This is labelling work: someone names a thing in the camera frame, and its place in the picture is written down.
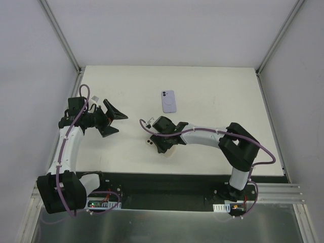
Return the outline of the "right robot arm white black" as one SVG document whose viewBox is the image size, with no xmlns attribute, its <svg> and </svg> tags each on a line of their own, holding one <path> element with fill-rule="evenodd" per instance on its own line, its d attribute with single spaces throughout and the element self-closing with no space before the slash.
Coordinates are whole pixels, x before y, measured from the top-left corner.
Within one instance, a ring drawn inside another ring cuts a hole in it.
<svg viewBox="0 0 324 243">
<path fill-rule="evenodd" d="M 186 122 L 174 124 L 167 117 L 161 116 L 152 127 L 157 135 L 151 135 L 149 140 L 157 147 L 158 153 L 166 153 L 174 145 L 189 144 L 220 149 L 232 166 L 232 172 L 228 184 L 217 189 L 219 196 L 236 202 L 245 195 L 249 173 L 259 147 L 250 142 L 256 139 L 240 124 L 231 123 L 217 132 L 216 129 L 195 127 Z"/>
</svg>

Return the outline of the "phone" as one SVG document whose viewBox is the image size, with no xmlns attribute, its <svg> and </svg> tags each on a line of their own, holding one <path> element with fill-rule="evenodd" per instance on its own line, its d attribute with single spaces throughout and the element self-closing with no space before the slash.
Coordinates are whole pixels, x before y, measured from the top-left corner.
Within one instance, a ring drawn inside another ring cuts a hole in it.
<svg viewBox="0 0 324 243">
<path fill-rule="evenodd" d="M 176 147 L 172 146 L 170 149 L 168 149 L 165 153 L 158 152 L 158 147 L 150 140 L 147 139 L 145 141 L 145 144 L 152 150 L 155 154 L 158 154 L 160 156 L 164 156 L 165 158 L 170 158 L 173 156 L 173 154 L 176 152 Z"/>
</svg>

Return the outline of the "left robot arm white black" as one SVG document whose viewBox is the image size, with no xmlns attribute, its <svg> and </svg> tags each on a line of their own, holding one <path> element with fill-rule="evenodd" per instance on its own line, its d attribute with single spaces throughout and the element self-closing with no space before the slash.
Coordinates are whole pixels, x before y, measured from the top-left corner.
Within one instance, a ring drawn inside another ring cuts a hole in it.
<svg viewBox="0 0 324 243">
<path fill-rule="evenodd" d="M 100 171 L 86 172 L 81 177 L 76 174 L 78 150 L 86 129 L 96 128 L 105 138 L 119 132 L 111 126 L 114 120 L 127 119 L 127 115 L 117 110 L 108 100 L 89 111 L 88 99 L 74 97 L 68 99 L 68 108 L 58 123 L 59 143 L 53 162 L 45 175 L 37 179 L 37 187 L 47 213 L 70 212 L 86 207 L 88 196 L 103 196 L 107 185 Z"/>
</svg>

